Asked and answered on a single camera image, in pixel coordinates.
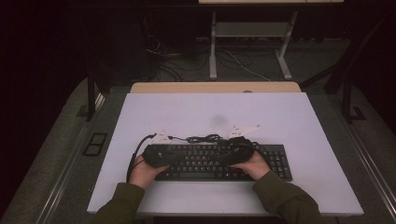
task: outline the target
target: person's left hand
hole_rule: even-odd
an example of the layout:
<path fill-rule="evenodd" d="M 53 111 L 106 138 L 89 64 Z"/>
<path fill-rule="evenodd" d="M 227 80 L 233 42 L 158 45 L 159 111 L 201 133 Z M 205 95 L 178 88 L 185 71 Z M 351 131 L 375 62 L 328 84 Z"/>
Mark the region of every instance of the person's left hand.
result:
<path fill-rule="evenodd" d="M 154 180 L 155 176 L 165 171 L 168 166 L 153 168 L 143 161 L 142 155 L 134 160 L 135 168 L 131 172 L 128 183 L 137 185 L 142 189 L 146 189 Z"/>

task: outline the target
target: wooden tabletop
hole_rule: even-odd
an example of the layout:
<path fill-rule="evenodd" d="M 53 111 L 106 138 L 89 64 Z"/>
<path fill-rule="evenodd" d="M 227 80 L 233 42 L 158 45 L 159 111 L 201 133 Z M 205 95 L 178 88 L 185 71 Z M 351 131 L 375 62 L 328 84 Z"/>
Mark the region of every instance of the wooden tabletop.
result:
<path fill-rule="evenodd" d="M 131 93 L 301 92 L 295 82 L 137 82 Z"/>

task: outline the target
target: desk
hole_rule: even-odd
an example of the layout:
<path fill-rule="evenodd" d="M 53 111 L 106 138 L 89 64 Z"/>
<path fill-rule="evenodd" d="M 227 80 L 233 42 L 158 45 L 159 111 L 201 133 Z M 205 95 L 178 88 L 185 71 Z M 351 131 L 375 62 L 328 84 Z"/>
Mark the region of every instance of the desk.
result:
<path fill-rule="evenodd" d="M 332 3 L 332 0 L 200 0 L 200 4 L 311 4 L 311 3 Z M 283 43 L 279 50 L 276 50 L 276 59 L 282 74 L 286 80 L 291 79 L 291 73 L 285 61 L 285 52 L 288 47 L 294 23 L 297 19 L 297 11 L 291 13 L 288 21 L 278 22 L 217 22 L 216 12 L 212 13 L 212 30 L 209 56 L 209 72 L 211 79 L 217 79 L 216 37 L 283 37 Z"/>
<path fill-rule="evenodd" d="M 277 85 L 284 92 L 277 91 Z M 317 201 L 323 215 L 362 214 L 306 94 L 299 91 L 295 83 L 283 82 L 135 84 L 125 99 L 88 211 L 95 213 L 111 199 L 117 183 L 125 179 L 134 148 L 144 136 L 166 132 L 184 138 L 217 133 L 226 138 L 234 125 L 260 124 L 262 127 L 246 138 L 262 144 L 283 144 L 292 183 Z M 268 215 L 252 185 L 156 181 L 147 189 L 138 215 Z"/>

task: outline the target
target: person's right hand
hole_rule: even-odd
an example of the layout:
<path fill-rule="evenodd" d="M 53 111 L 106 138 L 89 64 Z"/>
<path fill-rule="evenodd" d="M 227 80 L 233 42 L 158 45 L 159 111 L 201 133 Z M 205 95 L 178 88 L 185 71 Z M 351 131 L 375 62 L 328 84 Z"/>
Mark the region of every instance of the person's right hand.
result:
<path fill-rule="evenodd" d="M 253 179 L 258 180 L 270 171 L 270 167 L 262 158 L 262 156 L 255 151 L 250 160 L 231 165 L 234 168 L 240 168 L 249 174 Z"/>

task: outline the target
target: white cable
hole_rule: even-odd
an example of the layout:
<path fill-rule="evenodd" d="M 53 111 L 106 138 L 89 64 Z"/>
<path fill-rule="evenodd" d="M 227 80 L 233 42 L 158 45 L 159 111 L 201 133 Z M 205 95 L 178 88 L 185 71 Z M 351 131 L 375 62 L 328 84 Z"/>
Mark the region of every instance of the white cable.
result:
<path fill-rule="evenodd" d="M 230 51 L 228 51 L 228 50 L 224 50 L 224 51 L 225 51 L 226 53 L 230 54 L 230 56 L 233 57 L 233 59 L 236 60 L 236 61 L 239 63 L 239 65 L 240 65 L 243 69 L 245 69 L 246 71 L 248 71 L 249 73 L 251 73 L 251 74 L 253 74 L 253 75 L 256 75 L 256 76 L 258 76 L 258 77 L 262 77 L 262 78 L 264 78 L 265 80 L 272 82 L 272 80 L 269 79 L 268 77 L 264 77 L 264 76 L 262 76 L 262 75 L 260 75 L 260 74 L 257 74 L 257 73 L 255 73 L 255 72 L 252 72 L 252 71 L 248 70 L 244 65 L 242 65 L 242 64 L 235 58 L 235 56 L 233 56 L 233 54 L 231 54 Z"/>

